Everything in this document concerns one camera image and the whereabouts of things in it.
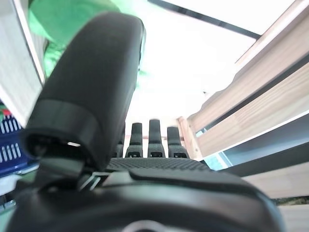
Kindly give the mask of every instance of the black trim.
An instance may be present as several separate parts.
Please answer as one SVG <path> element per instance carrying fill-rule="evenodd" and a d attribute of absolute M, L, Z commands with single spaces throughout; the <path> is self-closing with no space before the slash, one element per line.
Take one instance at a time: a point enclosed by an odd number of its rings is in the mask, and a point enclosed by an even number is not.
<path fill-rule="evenodd" d="M 309 162 L 309 142 L 219 172 L 249 176 Z"/>
<path fill-rule="evenodd" d="M 205 126 L 203 129 L 209 130 L 210 128 L 214 127 L 218 123 L 222 122 L 224 119 L 227 117 L 231 116 L 234 114 L 236 111 L 240 110 L 242 107 L 246 106 L 253 100 L 257 99 L 259 96 L 273 88 L 275 85 L 279 84 L 281 81 L 289 77 L 291 74 L 302 68 L 304 65 L 306 65 L 309 62 L 309 53 L 307 53 L 304 57 L 302 57 L 299 61 L 296 63 L 292 64 L 289 68 L 286 70 L 282 71 L 279 73 L 272 81 L 270 81 L 268 84 L 266 84 L 264 87 L 256 91 L 254 94 L 250 95 L 247 99 L 239 103 L 237 106 L 234 108 L 230 109 L 228 112 L 226 112 L 224 115 L 221 117 L 217 118 L 207 126 Z"/>
<path fill-rule="evenodd" d="M 156 4 L 158 6 L 161 6 L 165 9 L 175 11 L 175 12 L 178 12 L 180 14 L 187 15 L 187 16 L 190 16 L 192 18 L 202 20 L 204 22 L 207 22 L 207 23 L 210 23 L 210 24 L 231 30 L 233 32 L 254 38 L 256 40 L 258 40 L 261 37 L 261 35 L 256 34 L 252 31 L 246 30 L 244 28 L 237 27 L 233 24 L 229 24 L 229 23 L 221 21 L 217 18 L 213 18 L 213 17 L 207 16 L 207 15 L 204 15 L 204 14 L 200 14 L 200 13 L 195 12 L 195 11 L 191 11 L 189 9 L 174 5 L 172 3 L 169 3 L 169 2 L 166 2 L 166 1 L 163 1 L 163 0 L 148 0 L 148 1 L 153 3 L 153 4 Z"/>

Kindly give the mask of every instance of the bright light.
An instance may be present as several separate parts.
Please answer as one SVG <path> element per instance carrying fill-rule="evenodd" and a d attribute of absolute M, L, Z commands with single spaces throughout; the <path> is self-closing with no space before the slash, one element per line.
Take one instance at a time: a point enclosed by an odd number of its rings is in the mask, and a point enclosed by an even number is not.
<path fill-rule="evenodd" d="M 68 145 L 69 145 L 69 146 L 81 146 L 80 144 L 73 143 L 73 142 L 68 142 Z"/>

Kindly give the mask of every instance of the white ceiling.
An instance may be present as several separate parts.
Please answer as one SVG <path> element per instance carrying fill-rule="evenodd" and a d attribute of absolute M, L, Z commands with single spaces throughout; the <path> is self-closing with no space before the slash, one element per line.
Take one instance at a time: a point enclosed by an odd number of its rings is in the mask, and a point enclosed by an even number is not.
<path fill-rule="evenodd" d="M 255 39 L 165 10 L 147 0 L 112 0 L 142 19 L 147 31 L 138 88 L 128 120 L 178 118 L 197 112 L 203 91 L 226 88 L 235 62 Z M 167 0 L 222 21 L 263 33 L 292 0 Z"/>
<path fill-rule="evenodd" d="M 164 0 L 263 34 L 294 0 Z"/>

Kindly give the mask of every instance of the wooden slat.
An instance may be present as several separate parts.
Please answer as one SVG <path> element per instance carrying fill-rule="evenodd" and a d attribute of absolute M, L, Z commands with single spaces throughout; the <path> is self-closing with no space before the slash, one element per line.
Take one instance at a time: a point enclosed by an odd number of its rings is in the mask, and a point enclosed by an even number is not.
<path fill-rule="evenodd" d="M 253 139 L 307 113 L 309 64 L 198 137 L 198 145 L 205 157 Z"/>
<path fill-rule="evenodd" d="M 275 45 L 272 44 L 272 48 L 246 72 L 235 78 L 227 89 L 219 95 L 216 94 L 215 101 L 190 117 L 194 128 L 198 131 L 207 126 L 307 54 L 309 52 L 308 38 L 309 15 Z"/>
<path fill-rule="evenodd" d="M 34 67 L 40 78 L 41 83 L 45 82 L 43 71 L 43 47 L 45 38 L 33 34 L 28 26 L 28 6 L 29 0 L 12 0 L 16 11 L 16 16 L 20 22 L 21 30 L 24 34 L 27 46 L 32 57 Z"/>
<path fill-rule="evenodd" d="M 10 0 L 0 2 L 0 99 L 25 126 L 41 83 Z"/>
<path fill-rule="evenodd" d="M 309 204 L 279 206 L 287 232 L 309 231 Z"/>
<path fill-rule="evenodd" d="M 190 125 L 188 121 L 184 117 L 180 117 L 178 119 L 179 128 L 181 131 L 181 134 L 184 139 L 185 147 L 188 151 L 189 157 L 192 160 L 201 160 L 202 154 L 200 152 L 200 149 L 197 145 L 196 136 L 192 132 Z"/>
<path fill-rule="evenodd" d="M 270 198 L 309 196 L 309 162 L 243 177 Z"/>

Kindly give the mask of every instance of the blue plastic basket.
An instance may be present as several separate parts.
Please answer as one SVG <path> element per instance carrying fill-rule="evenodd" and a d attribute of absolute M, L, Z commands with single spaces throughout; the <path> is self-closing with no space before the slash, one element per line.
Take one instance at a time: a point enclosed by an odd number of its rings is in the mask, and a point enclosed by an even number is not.
<path fill-rule="evenodd" d="M 13 116 L 6 116 L 0 122 L 0 176 L 28 167 L 30 158 L 19 144 L 18 134 L 21 129 Z"/>

